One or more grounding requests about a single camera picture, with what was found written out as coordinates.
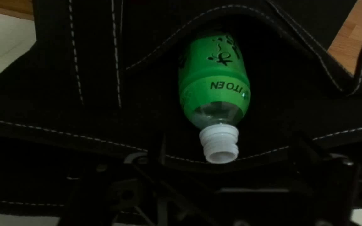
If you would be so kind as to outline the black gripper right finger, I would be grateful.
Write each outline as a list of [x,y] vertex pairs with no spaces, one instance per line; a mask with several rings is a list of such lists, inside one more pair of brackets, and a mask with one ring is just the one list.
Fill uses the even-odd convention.
[[303,132],[294,132],[290,139],[290,161],[304,175],[313,175],[323,160],[323,151]]

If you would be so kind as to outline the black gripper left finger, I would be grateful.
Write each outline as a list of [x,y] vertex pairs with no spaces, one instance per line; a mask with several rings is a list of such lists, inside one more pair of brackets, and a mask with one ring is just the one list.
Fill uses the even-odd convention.
[[154,161],[158,165],[163,165],[166,162],[166,143],[167,136],[165,132],[161,132],[157,137],[156,150],[154,150]]

